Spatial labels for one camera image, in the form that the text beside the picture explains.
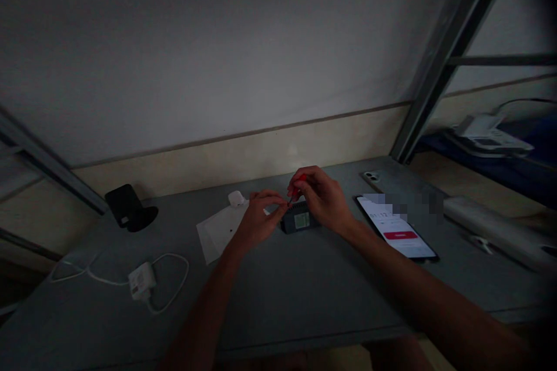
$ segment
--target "gray table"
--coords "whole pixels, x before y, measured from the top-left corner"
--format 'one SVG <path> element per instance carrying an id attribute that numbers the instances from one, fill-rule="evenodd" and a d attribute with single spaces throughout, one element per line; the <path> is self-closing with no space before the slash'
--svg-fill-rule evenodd
<path id="1" fill-rule="evenodd" d="M 408 220 L 440 256 L 424 268 L 506 323 L 540 315 L 538 276 L 502 255 L 489 256 L 469 244 L 463 230 L 429 214 L 428 199 L 439 190 L 390 158 L 347 163 L 325 171 L 337 179 L 357 218 L 352 196 L 373 192 L 360 173 L 379 173 L 378 186 L 407 203 Z M 153 316 L 132 301 L 127 287 L 87 276 L 43 282 L 0 329 L 0 369 L 153 369 L 182 325 L 214 264 L 205 265 L 196 224 L 227 205 L 240 190 L 284 191 L 290 175 L 154 199 L 156 221 L 130 234 L 111 214 L 66 259 L 114 281 L 165 252 L 190 262 L 186 284 L 175 302 Z M 167 258 L 156 265 L 155 303 L 164 303 L 185 266 Z M 382 295 L 375 272 L 332 232 L 312 230 L 286 236 L 276 231 L 245 258 L 222 329 L 218 357 L 235 359 L 384 339 L 412 332 Z"/>

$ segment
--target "white charging cable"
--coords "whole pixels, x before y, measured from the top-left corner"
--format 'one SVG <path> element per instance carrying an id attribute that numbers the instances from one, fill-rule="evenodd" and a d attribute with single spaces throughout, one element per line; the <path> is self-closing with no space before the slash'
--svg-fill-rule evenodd
<path id="1" fill-rule="evenodd" d="M 155 315 L 161 314 L 162 312 L 164 312 L 168 308 L 168 306 L 170 306 L 172 304 L 172 302 L 176 299 L 176 297 L 178 297 L 178 293 L 180 292 L 180 290 L 182 290 L 182 287 L 184 287 L 184 283 L 186 282 L 187 274 L 188 274 L 188 272 L 190 272 L 190 263 L 187 261 L 187 259 L 185 259 L 182 255 L 178 255 L 178 254 L 174 254 L 174 253 L 162 254 L 159 258 L 155 259 L 151 265 L 155 265 L 157 262 L 159 262 L 161 259 L 163 259 L 164 257 L 167 257 L 167 256 L 178 258 L 178 259 L 181 259 L 182 261 L 184 261 L 186 263 L 186 272 L 184 273 L 184 277 L 182 278 L 182 281 L 181 281 L 180 285 L 178 286 L 178 289 L 176 290 L 174 295 L 171 297 L 169 302 L 166 303 L 166 305 L 163 308 L 155 309 L 153 307 L 153 304 L 151 303 L 151 298 L 147 299 L 147 308 L 149 309 L 149 311 L 152 314 L 155 314 Z"/>
<path id="2" fill-rule="evenodd" d="M 76 264 L 74 264 L 74 263 L 72 263 L 72 262 L 69 262 L 69 261 L 65 261 L 65 260 L 60 261 L 59 264 L 56 264 L 56 266 L 54 267 L 54 270 L 52 270 L 52 273 L 51 273 L 50 276 L 49 276 L 49 282 L 51 282 L 51 283 L 57 283 L 57 282 L 66 281 L 66 280 L 69 280 L 69 279 L 72 279 L 72 278 L 76 278 L 76 277 L 78 277 L 78 276 L 80 276 L 80 275 L 86 274 L 86 275 L 88 275 L 89 277 L 91 277 L 92 279 L 94 279 L 95 281 L 99 281 L 99 282 L 104 283 L 104 284 L 109 284 L 109 285 L 113 285 L 113 286 L 127 286 L 127 285 L 129 285 L 129 280 L 127 280 L 127 281 L 125 281 L 125 282 L 110 281 L 110 280 L 104 279 L 104 278 L 99 277 L 99 276 L 97 276 L 96 274 L 94 274 L 94 273 L 91 271 L 91 266 L 93 265 L 93 263 L 96 261 L 96 259 L 97 259 L 99 256 L 100 256 L 100 254 L 97 254 L 97 255 L 93 258 L 93 260 L 92 260 L 85 268 L 82 268 L 82 267 L 80 267 L 80 266 L 78 266 L 78 265 L 76 265 Z M 148 308 L 149 311 L 150 311 L 152 314 L 154 314 L 154 315 L 161 314 L 162 312 L 164 312 L 164 311 L 174 302 L 174 300 L 175 300 L 176 297 L 178 296 L 178 293 L 180 293 L 180 291 L 182 290 L 182 287 L 184 287 L 184 284 L 185 284 L 186 279 L 187 279 L 187 275 L 188 275 L 188 273 L 190 272 L 190 263 L 187 261 L 187 259 L 185 259 L 182 255 L 178 255 L 178 254 L 171 253 L 171 252 L 162 254 L 160 257 L 158 257 L 157 259 L 155 259 L 155 260 L 151 263 L 151 266 L 155 265 L 157 262 L 159 262 L 161 259 L 163 259 L 164 257 L 167 257 L 167 256 L 174 257 L 174 258 L 178 258 L 178 259 L 184 261 L 184 262 L 186 263 L 186 272 L 184 273 L 184 277 L 182 278 L 182 281 L 180 282 L 180 285 L 178 286 L 176 292 L 175 292 L 174 295 L 171 297 L 171 299 L 169 300 L 169 302 L 166 303 L 166 305 L 164 305 L 164 307 L 162 307 L 162 308 L 160 308 L 160 309 L 156 309 L 156 308 L 153 307 L 153 305 L 152 305 L 152 303 L 151 303 L 151 300 L 150 300 L 150 297 L 147 298 L 147 299 L 145 300 L 145 302 L 146 302 L 146 304 L 147 304 L 147 308 Z M 54 278 L 54 275 L 55 275 L 55 273 L 56 273 L 56 271 L 57 271 L 57 269 L 58 269 L 58 265 L 60 265 L 60 264 L 70 265 L 70 266 L 76 268 L 79 272 L 78 272 L 77 274 L 71 274 L 71 275 L 68 275 L 68 276 L 66 276 L 66 277 Z"/>

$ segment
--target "left hand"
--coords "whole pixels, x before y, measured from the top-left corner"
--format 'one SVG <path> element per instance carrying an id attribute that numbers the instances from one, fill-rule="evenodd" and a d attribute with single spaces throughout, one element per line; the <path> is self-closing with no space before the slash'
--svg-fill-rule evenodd
<path id="1" fill-rule="evenodd" d="M 276 204 L 278 208 L 266 215 L 265 207 Z M 244 254 L 271 236 L 280 219 L 288 210 L 288 202 L 273 190 L 253 192 L 249 195 L 249 207 L 234 237 L 227 246 Z"/>

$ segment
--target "phone screen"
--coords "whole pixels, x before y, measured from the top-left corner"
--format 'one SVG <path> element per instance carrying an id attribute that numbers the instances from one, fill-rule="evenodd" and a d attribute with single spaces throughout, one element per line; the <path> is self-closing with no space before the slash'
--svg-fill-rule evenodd
<path id="1" fill-rule="evenodd" d="M 363 196 L 356 197 L 361 208 L 377 228 L 383 239 L 408 258 L 437 258 L 437 254 L 399 215 L 387 205 L 374 203 Z"/>

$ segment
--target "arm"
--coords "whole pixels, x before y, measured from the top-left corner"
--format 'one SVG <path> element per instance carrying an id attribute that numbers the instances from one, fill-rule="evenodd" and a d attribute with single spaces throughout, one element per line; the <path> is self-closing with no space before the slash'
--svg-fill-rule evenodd
<path id="1" fill-rule="evenodd" d="M 305 174 L 307 181 L 298 181 Z M 376 269 L 410 321 L 462 370 L 523 369 L 528 352 L 507 327 L 416 265 L 350 212 L 336 181 L 319 167 L 299 169 L 291 180 L 322 225 L 348 241 Z"/>
<path id="2" fill-rule="evenodd" d="M 279 207 L 267 216 L 263 210 L 272 204 Z M 159 364 L 158 371 L 212 370 L 220 328 L 241 261 L 251 248 L 271 235 L 287 209 L 288 203 L 275 191 L 263 190 L 250 195 L 249 207 L 238 230 Z"/>

